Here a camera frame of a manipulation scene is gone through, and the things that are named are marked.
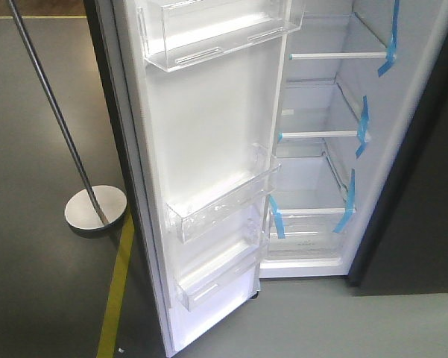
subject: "yellow stripe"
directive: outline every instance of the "yellow stripe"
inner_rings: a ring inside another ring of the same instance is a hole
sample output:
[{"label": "yellow stripe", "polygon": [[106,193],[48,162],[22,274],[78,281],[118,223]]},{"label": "yellow stripe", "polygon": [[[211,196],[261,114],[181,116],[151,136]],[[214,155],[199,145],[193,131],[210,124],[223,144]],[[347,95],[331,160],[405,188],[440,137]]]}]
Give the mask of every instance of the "yellow stripe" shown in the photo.
[{"label": "yellow stripe", "polygon": [[127,268],[129,267],[134,236],[133,220],[131,219],[129,212],[126,213],[124,220],[116,263],[114,264],[110,293],[107,298],[103,327],[101,328],[101,336],[99,338],[98,353],[96,354],[97,358],[114,357],[122,298],[124,296]]}]

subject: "glass shelf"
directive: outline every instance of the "glass shelf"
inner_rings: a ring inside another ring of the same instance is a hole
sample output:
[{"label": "glass shelf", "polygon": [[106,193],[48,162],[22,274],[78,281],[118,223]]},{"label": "glass shelf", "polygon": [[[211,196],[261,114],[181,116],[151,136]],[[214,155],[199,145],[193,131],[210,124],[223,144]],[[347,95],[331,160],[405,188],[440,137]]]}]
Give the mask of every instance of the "glass shelf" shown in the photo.
[{"label": "glass shelf", "polygon": [[167,72],[300,29],[303,0],[146,0],[144,58]]},{"label": "glass shelf", "polygon": [[280,143],[356,136],[358,126],[359,121],[339,85],[288,85],[285,89]]},{"label": "glass shelf", "polygon": [[246,167],[185,201],[168,203],[169,227],[181,242],[197,238],[223,219],[273,191],[280,163],[266,148],[249,148]]},{"label": "glass shelf", "polygon": [[281,159],[272,194],[282,216],[285,239],[270,229],[269,260],[333,258],[344,234],[334,229],[346,212],[347,180],[336,172],[331,158]]},{"label": "glass shelf", "polygon": [[288,78],[335,78],[345,59],[382,61],[386,46],[356,14],[307,16],[289,37]]},{"label": "glass shelf", "polygon": [[301,31],[291,36],[292,60],[385,58],[386,46],[356,13],[306,16]]},{"label": "glass shelf", "polygon": [[256,269],[268,249],[268,237],[262,232],[262,221],[259,223],[258,227],[244,223],[226,237],[225,241],[231,245],[216,254],[200,255],[199,260],[180,275],[177,279],[177,298],[188,311],[198,307],[238,276]]}]

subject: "gray floor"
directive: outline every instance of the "gray floor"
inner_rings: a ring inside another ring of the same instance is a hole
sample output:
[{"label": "gray floor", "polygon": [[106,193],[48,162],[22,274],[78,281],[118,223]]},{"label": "gray floor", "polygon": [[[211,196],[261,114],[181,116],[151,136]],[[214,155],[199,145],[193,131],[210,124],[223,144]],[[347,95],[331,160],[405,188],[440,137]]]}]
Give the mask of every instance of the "gray floor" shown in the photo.
[{"label": "gray floor", "polygon": [[[94,184],[122,188],[84,19],[28,20]],[[96,354],[119,231],[85,239],[81,189],[10,20],[0,20],[0,358]],[[142,247],[133,247],[115,357],[162,357]],[[448,357],[448,294],[356,297],[340,278],[266,281],[179,358]]]},{"label": "gray floor", "polygon": [[[85,19],[27,20],[94,184],[122,188]],[[0,19],[0,357],[94,357],[119,231],[74,234],[83,188],[13,22]]]}]

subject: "blue painter's tape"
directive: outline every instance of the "blue painter's tape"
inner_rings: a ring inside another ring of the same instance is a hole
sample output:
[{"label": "blue painter's tape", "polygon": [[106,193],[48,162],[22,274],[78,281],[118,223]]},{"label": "blue painter's tape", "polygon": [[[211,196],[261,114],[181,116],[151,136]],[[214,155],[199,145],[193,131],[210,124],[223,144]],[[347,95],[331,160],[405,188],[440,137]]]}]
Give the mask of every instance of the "blue painter's tape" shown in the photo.
[{"label": "blue painter's tape", "polygon": [[386,62],[379,67],[378,76],[383,76],[396,62],[397,52],[397,20],[400,15],[400,0],[394,0],[394,12],[393,12],[393,27],[391,30],[391,41],[388,46],[388,53],[386,54]]},{"label": "blue painter's tape", "polygon": [[363,152],[366,150],[367,147],[367,143],[362,143],[358,150],[356,151],[356,158],[359,158],[361,156],[361,154],[363,154]]},{"label": "blue painter's tape", "polygon": [[342,232],[348,221],[351,219],[351,216],[353,216],[355,209],[355,194],[356,194],[355,169],[351,169],[351,180],[350,180],[350,187],[348,188],[348,196],[346,199],[346,209],[344,211],[343,217],[341,218],[338,225],[336,225],[333,232],[335,233]]},{"label": "blue painter's tape", "polygon": [[282,214],[278,208],[278,204],[273,196],[269,196],[271,211],[274,214],[275,228],[279,239],[285,239],[285,225],[283,224]]},{"label": "blue painter's tape", "polygon": [[358,127],[358,140],[361,143],[358,150],[356,151],[356,158],[359,158],[361,154],[365,151],[367,147],[366,142],[366,133],[367,133],[367,127],[370,123],[370,111],[369,107],[367,105],[367,96],[363,97],[363,111],[361,113],[361,119],[359,120],[359,127]]}]

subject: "dark refrigerator exterior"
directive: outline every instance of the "dark refrigerator exterior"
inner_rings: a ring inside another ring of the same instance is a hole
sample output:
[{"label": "dark refrigerator exterior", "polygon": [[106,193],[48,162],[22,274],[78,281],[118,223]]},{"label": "dark refrigerator exterior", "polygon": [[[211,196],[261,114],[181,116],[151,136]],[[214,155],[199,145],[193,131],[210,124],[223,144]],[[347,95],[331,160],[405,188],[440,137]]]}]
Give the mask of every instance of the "dark refrigerator exterior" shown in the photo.
[{"label": "dark refrigerator exterior", "polygon": [[448,34],[348,280],[360,295],[448,292]]}]

